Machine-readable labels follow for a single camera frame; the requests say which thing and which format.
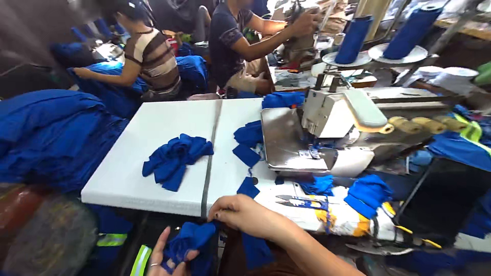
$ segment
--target fabric cutting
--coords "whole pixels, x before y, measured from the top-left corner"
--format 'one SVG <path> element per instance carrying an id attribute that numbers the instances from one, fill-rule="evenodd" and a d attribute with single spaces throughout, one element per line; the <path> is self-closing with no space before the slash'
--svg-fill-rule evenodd
<path id="1" fill-rule="evenodd" d="M 155 183 L 177 192 L 186 172 L 186 165 L 193 165 L 201 156 L 213 155 L 213 144 L 203 137 L 181 134 L 156 149 L 143 163 L 144 177 L 154 174 Z"/>

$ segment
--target beige thread spool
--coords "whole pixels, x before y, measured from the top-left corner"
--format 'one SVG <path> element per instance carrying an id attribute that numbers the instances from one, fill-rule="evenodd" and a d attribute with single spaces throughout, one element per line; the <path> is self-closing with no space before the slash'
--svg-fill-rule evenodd
<path id="1" fill-rule="evenodd" d="M 462 123 L 448 116 L 438 116 L 433 119 L 444 124 L 447 127 L 447 129 L 455 132 L 460 132 L 467 127 L 466 123 Z"/>
<path id="2" fill-rule="evenodd" d="M 425 117 L 415 117 L 411 121 L 416 124 L 422 125 L 423 128 L 425 128 L 432 134 L 441 134 L 445 130 L 447 130 L 447 127 L 444 124 Z"/>
<path id="3" fill-rule="evenodd" d="M 392 124 L 396 129 L 408 134 L 417 134 L 421 132 L 421 129 L 423 128 L 422 126 L 399 116 L 390 118 L 389 123 Z"/>

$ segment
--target green fabric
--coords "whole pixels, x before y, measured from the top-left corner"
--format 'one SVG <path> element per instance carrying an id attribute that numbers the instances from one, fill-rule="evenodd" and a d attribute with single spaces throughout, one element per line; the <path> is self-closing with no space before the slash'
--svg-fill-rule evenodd
<path id="1" fill-rule="evenodd" d="M 143 276 L 148 258 L 150 257 L 151 253 L 151 248 L 145 245 L 140 246 L 140 250 L 138 251 L 138 255 L 136 256 L 130 276 Z"/>
<path id="2" fill-rule="evenodd" d="M 127 234 L 103 234 L 99 233 L 99 240 L 97 241 L 97 246 L 99 247 L 118 247 L 123 245 Z"/>

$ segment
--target blue fabric scrap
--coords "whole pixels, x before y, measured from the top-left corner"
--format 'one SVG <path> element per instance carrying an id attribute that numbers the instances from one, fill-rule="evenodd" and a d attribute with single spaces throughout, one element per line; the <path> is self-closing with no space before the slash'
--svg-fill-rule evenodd
<path id="1" fill-rule="evenodd" d="M 154 173 L 155 183 L 177 192 L 186 172 L 186 165 L 193 165 L 201 156 L 213 155 L 213 144 L 203 137 L 181 134 L 156 149 L 143 163 L 141 174 Z"/>
<path id="2" fill-rule="evenodd" d="M 390 200 L 391 196 L 392 189 L 377 175 L 369 174 L 353 183 L 344 201 L 370 220 L 377 214 L 377 208 Z"/>
<path id="3" fill-rule="evenodd" d="M 254 121 L 245 124 L 245 126 L 234 132 L 234 139 L 239 144 L 255 148 L 258 143 L 263 143 L 263 129 L 261 121 Z"/>
<path id="4" fill-rule="evenodd" d="M 237 190 L 237 194 L 240 193 L 245 194 L 251 198 L 255 198 L 259 194 L 259 189 L 254 186 L 252 177 L 246 177 L 244 181 L 242 181 L 241 186 Z"/>
<path id="5" fill-rule="evenodd" d="M 331 191 L 331 188 L 334 187 L 332 175 L 314 176 L 313 183 L 299 181 L 298 184 L 306 194 L 334 196 Z"/>
<path id="6" fill-rule="evenodd" d="M 292 105 L 301 107 L 305 101 L 304 92 L 274 92 L 263 99 L 263 109 L 289 108 Z"/>
<path id="7" fill-rule="evenodd" d="M 216 230 L 213 222 L 203 225 L 185 222 L 179 234 L 167 243 L 164 255 L 172 259 L 174 264 L 178 265 L 185 261 L 189 250 L 199 250 L 200 254 L 189 262 L 191 275 L 206 276 L 211 269 L 213 254 L 204 251 L 208 248 L 209 243 L 213 242 L 211 237 L 215 234 Z M 163 260 L 161 266 L 171 275 L 174 269 L 170 268 L 166 262 L 167 260 Z"/>
<path id="8" fill-rule="evenodd" d="M 259 154 L 243 144 L 239 144 L 232 152 L 249 167 L 254 167 L 259 162 L 259 159 L 261 159 Z"/>

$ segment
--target reflective strip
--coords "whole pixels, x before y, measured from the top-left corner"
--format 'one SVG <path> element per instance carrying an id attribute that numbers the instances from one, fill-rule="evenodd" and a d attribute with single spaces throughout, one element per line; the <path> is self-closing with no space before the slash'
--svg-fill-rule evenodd
<path id="1" fill-rule="evenodd" d="M 483 133 L 483 131 L 482 131 L 481 127 L 479 126 L 479 124 L 477 122 L 475 122 L 475 121 L 472 121 L 472 122 L 469 123 L 462 116 L 460 116 L 458 114 L 455 114 L 455 113 L 454 113 L 454 115 L 455 115 L 455 118 L 457 120 L 459 120 L 462 123 L 466 123 L 467 124 L 467 127 L 460 132 L 461 137 L 464 138 L 464 139 L 466 139 L 467 141 L 475 144 L 476 146 L 484 149 L 491 156 L 491 148 L 488 148 L 488 147 L 486 147 L 485 145 L 483 145 L 483 144 L 481 144 L 479 142 L 479 139 L 481 138 L 481 135 Z"/>
<path id="2" fill-rule="evenodd" d="M 97 246 L 99 247 L 118 247 L 123 245 L 127 234 L 103 234 L 99 233 L 99 240 L 97 241 Z"/>
<path id="3" fill-rule="evenodd" d="M 143 276 L 143 272 L 145 272 L 145 267 L 151 253 L 152 250 L 149 247 L 144 245 L 140 246 L 140 251 L 138 251 L 135 263 L 131 269 L 131 276 Z"/>

